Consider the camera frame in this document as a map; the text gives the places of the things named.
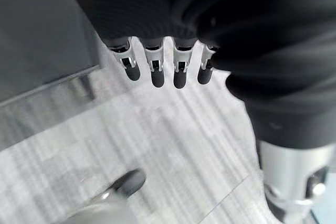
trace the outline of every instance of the black finger pad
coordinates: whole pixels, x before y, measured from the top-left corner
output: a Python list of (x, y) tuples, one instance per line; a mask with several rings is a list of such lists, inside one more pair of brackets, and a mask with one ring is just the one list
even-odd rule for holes
[(152, 77), (152, 83), (155, 87), (160, 88), (164, 84), (164, 73), (163, 70), (160, 72), (158, 70), (155, 70), (154, 72), (151, 72)]
[(201, 67), (199, 67), (197, 80), (200, 84), (207, 84), (211, 79), (211, 75), (212, 70), (210, 68), (203, 70)]
[(177, 89), (183, 88), (186, 82), (187, 82), (187, 73), (174, 72), (174, 86)]
[(134, 68), (127, 67), (125, 72), (132, 81), (137, 81), (140, 78), (140, 69), (138, 63), (136, 63)]

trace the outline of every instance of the robotic hand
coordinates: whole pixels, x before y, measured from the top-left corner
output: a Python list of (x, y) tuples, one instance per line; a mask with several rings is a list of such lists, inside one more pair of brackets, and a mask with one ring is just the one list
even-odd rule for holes
[[(144, 39), (198, 38), (211, 45), (198, 81), (207, 83), (212, 67), (231, 72), (226, 85), (251, 119), (269, 209), (284, 223), (308, 213), (325, 189), (335, 148), (334, 0), (77, 1), (108, 47), (110, 40), (142, 38), (155, 76), (163, 74), (161, 43), (151, 47)], [(181, 88), (193, 43), (174, 41), (174, 83)], [(136, 67), (125, 61), (126, 70)]]

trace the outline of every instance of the gray carpet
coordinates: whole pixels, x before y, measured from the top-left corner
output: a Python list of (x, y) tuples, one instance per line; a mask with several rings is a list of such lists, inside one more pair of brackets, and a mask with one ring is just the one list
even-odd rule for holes
[(55, 223), (127, 170), (148, 179), (129, 203), (141, 224), (270, 224), (254, 136), (225, 72), (197, 83), (196, 44), (187, 85), (173, 87), (172, 41), (165, 85), (150, 81), (133, 39), (141, 79), (130, 81), (102, 48), (96, 100), (78, 80), (0, 108), (0, 223)]

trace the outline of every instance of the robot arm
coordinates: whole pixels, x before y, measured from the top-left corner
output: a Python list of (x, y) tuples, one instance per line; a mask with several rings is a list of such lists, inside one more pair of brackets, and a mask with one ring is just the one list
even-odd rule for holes
[[(202, 57), (199, 82), (211, 67), (232, 73), (226, 85), (251, 119), (270, 210), (286, 223), (308, 212), (324, 191), (336, 136), (335, 0), (77, 1), (103, 41), (197, 37), (218, 47)], [(149, 65), (161, 60), (143, 45)], [(175, 40), (175, 48), (183, 87), (192, 45)]]
[(240, 19), (233, 16), (235, 5), (223, 2), (225, 10), (202, 17), (199, 37), (220, 45), (211, 65), (231, 71), (226, 85), (245, 102), (270, 210), (284, 223), (297, 223), (324, 192), (334, 152), (336, 5), (263, 1)]

